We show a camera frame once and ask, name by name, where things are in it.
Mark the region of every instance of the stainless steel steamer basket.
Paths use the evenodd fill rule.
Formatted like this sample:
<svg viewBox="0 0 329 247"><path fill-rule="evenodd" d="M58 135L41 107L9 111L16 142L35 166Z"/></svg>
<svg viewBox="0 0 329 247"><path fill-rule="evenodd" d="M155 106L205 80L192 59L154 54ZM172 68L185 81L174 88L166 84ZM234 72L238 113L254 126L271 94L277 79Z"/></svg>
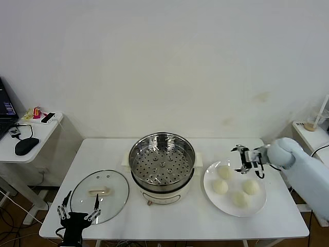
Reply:
<svg viewBox="0 0 329 247"><path fill-rule="evenodd" d="M192 178L194 162L192 145L167 132L143 137L129 153L135 182L154 193L169 193L186 185Z"/></svg>

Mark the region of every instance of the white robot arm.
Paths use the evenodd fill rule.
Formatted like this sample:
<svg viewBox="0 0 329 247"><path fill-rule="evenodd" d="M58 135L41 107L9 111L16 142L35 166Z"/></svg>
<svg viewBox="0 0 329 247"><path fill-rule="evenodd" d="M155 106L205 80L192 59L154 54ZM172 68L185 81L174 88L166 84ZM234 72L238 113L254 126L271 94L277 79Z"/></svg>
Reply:
<svg viewBox="0 0 329 247"><path fill-rule="evenodd" d="M329 220L329 168L316 158L306 154L300 145L290 139L275 140L271 145L246 150L237 145L242 158L241 173L246 173L255 164L272 164L281 168L289 184L304 199L304 201Z"/></svg>

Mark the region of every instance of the electric steamer pot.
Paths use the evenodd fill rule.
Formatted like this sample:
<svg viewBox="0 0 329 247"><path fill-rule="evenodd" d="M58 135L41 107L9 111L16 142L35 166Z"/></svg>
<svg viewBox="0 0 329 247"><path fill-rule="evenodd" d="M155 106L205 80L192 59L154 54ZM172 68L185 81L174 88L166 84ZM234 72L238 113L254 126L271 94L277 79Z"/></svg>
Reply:
<svg viewBox="0 0 329 247"><path fill-rule="evenodd" d="M194 162L192 145L167 132L143 137L129 153L131 174L140 192L158 204L176 202L188 191Z"/></svg>

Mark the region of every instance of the steamed bun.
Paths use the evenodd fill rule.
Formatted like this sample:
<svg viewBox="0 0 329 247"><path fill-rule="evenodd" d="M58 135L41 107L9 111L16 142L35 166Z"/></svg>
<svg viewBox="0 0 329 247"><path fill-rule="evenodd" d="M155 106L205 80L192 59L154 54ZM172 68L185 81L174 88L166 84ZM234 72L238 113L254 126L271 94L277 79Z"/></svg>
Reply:
<svg viewBox="0 0 329 247"><path fill-rule="evenodd" d="M230 179L233 176L233 170L229 166L220 166L217 171L222 179Z"/></svg>
<svg viewBox="0 0 329 247"><path fill-rule="evenodd" d="M236 191L232 195L232 201L237 207L248 207L249 206L249 196L243 191Z"/></svg>
<svg viewBox="0 0 329 247"><path fill-rule="evenodd" d="M228 191L228 185L224 180L216 180L212 187L217 194L224 195Z"/></svg>
<svg viewBox="0 0 329 247"><path fill-rule="evenodd" d="M258 182L253 179L246 180L243 183L242 187L243 191L249 195L254 195L260 190Z"/></svg>

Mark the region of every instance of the glass pot lid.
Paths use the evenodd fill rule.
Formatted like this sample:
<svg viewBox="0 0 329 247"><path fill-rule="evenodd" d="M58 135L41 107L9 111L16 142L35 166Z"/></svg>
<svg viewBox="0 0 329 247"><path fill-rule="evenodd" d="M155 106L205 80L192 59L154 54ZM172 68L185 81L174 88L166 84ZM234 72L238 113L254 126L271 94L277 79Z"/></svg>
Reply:
<svg viewBox="0 0 329 247"><path fill-rule="evenodd" d="M117 215L127 202L129 185L126 178L113 170L97 171L84 178L74 189L71 211L91 213L96 195L99 197L100 216L93 224L100 224Z"/></svg>

